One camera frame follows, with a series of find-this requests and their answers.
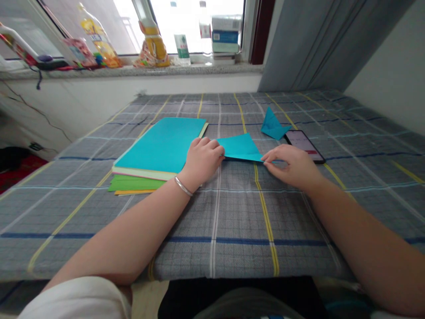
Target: plaid bedsheet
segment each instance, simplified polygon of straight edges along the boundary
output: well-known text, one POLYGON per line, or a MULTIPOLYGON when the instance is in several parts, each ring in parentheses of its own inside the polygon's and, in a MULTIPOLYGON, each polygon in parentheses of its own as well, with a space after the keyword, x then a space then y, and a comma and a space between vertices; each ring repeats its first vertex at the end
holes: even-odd
MULTIPOLYGON (((268 107, 327 159, 322 173, 425 252, 425 138, 337 91, 144 96, 0 197, 0 280, 51 278, 96 232, 146 195, 107 192, 112 163, 163 117, 209 122, 215 139, 260 132, 268 107)), ((172 143, 173 137, 162 143, 172 143)), ((261 164, 225 161, 196 192, 142 277, 352 278, 308 198, 261 164)))

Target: curtain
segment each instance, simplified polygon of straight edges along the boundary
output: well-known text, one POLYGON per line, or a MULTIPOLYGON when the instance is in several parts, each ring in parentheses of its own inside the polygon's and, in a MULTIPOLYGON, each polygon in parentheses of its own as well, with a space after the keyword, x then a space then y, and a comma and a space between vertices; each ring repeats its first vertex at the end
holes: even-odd
POLYGON ((414 0, 285 0, 259 92, 344 91, 414 0))

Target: silver bracelet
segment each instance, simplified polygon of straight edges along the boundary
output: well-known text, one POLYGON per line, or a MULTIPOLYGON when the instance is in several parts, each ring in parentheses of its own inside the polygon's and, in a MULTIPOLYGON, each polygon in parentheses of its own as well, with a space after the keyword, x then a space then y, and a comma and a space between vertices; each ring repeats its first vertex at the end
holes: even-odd
POLYGON ((176 177, 174 177, 174 180, 176 181, 177 185, 180 186, 180 188, 190 197, 193 196, 191 192, 187 190, 187 188, 180 182, 180 180, 176 177))

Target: blue origami paper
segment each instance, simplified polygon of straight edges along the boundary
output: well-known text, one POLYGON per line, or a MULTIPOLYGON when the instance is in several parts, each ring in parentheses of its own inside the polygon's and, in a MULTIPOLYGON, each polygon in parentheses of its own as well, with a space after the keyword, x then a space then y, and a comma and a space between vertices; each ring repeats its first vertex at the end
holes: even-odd
POLYGON ((252 160, 262 162, 263 157, 249 133, 227 138, 217 139, 224 147, 225 156, 240 160, 252 160))
POLYGON ((275 140, 280 140, 291 128, 291 125, 285 127, 280 125, 279 120, 276 118, 271 108, 267 109, 266 116, 264 117, 263 126, 261 127, 261 131, 264 134, 273 137, 275 140))

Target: white sleeve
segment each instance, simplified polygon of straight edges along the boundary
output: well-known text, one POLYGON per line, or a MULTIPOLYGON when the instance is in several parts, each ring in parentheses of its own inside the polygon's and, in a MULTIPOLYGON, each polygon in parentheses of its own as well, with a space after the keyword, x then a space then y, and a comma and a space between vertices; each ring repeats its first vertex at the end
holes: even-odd
POLYGON ((130 317, 131 305, 116 285, 101 277, 82 277, 41 293, 25 307, 18 319, 130 317))

